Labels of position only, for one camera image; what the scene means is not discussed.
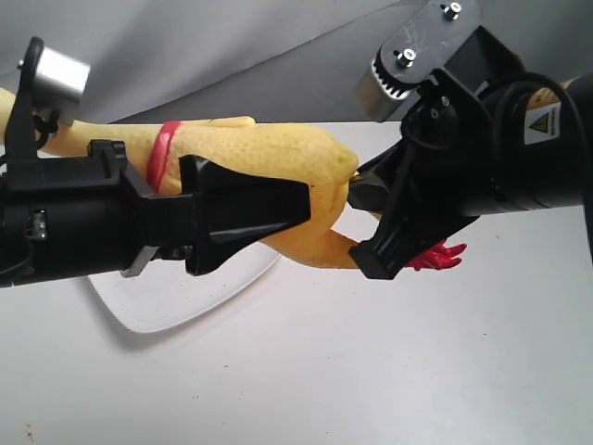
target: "black cable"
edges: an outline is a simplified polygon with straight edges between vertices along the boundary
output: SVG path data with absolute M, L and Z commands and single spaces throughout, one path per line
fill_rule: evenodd
M 410 121 L 412 121 L 413 119 L 416 118 L 416 116 L 421 112 L 423 107 L 423 102 L 418 101 L 416 104 L 414 104 L 414 106 L 410 109 L 410 111 L 408 111 L 408 113 L 406 114 L 406 116 L 404 117 L 404 119 L 402 119 L 401 121 L 401 125 L 399 126 L 399 132 L 401 133 L 401 138 L 404 139 L 405 141 L 417 146 L 418 148 L 424 148 L 427 150 L 448 150 L 450 148 L 453 147 L 454 145 L 454 139 L 452 138 L 452 141 L 449 142 L 448 144 L 443 144 L 443 145 L 436 145 L 436 144 L 430 144 L 428 142 L 424 142 L 422 140 L 420 140 L 418 138 L 418 136 L 416 136 L 413 131 L 411 130 L 411 125 L 410 125 Z
M 481 99 L 494 94 L 496 91 L 513 86 L 516 83 L 534 83 L 544 88 L 548 88 L 563 103 L 573 115 L 574 125 L 576 126 L 576 137 L 578 139 L 578 150 L 580 151 L 582 164 L 582 182 L 583 182 L 583 207 L 585 210 L 585 221 L 587 224 L 587 239 L 589 250 L 593 258 L 593 158 L 591 147 L 589 145 L 587 130 L 581 118 L 581 114 L 573 98 L 558 83 L 552 81 L 549 77 L 534 72 L 520 72 L 509 76 L 499 82 L 488 86 L 480 95 Z
M 44 121 L 41 116 L 36 114 L 33 116 L 33 125 L 37 133 L 39 133 L 39 139 L 35 141 L 37 151 L 41 150 L 47 144 L 50 134 L 57 132 L 57 117 L 58 114 L 55 111 L 52 111 L 47 121 Z M 6 154 L 0 156 L 0 167 L 5 164 Z

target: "white plate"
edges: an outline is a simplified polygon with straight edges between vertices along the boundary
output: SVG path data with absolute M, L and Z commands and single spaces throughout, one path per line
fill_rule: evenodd
M 118 272 L 89 278 L 120 323 L 149 334 L 220 306 L 260 278 L 278 258 L 276 251 L 256 243 L 204 276 L 187 274 L 183 261 L 154 261 L 135 278 L 123 278 Z

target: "gray backdrop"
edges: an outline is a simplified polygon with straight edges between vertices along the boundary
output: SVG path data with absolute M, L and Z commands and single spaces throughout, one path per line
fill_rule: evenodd
M 590 0 L 483 0 L 485 25 L 530 70 L 556 80 L 593 71 Z M 416 6 L 392 6 L 127 122 L 233 115 L 258 121 L 366 121 L 352 88 Z

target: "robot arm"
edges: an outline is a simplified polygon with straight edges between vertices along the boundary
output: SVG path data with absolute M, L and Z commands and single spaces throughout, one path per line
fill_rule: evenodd
M 593 76 L 528 73 L 481 26 L 479 2 L 428 2 L 379 49 L 359 86 L 384 121 L 416 91 L 402 139 L 359 168 L 348 202 L 380 212 L 350 250 L 369 278 L 493 213 L 583 205 L 593 254 Z
M 33 38 L 19 68 L 0 179 L 0 284 L 117 270 L 136 276 L 153 259 L 185 261 L 188 273 L 200 275 L 309 219 L 306 184 L 197 156 L 179 159 L 175 196 L 154 192 L 123 141 L 92 140 L 86 157 L 39 158 L 49 134 L 72 124 L 88 67 Z

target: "silver cylinder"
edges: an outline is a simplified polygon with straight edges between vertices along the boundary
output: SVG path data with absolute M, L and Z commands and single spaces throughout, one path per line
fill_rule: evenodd
M 90 70 L 86 63 L 46 46 L 33 76 L 33 106 L 42 115 L 57 111 L 58 122 L 71 125 L 81 104 Z

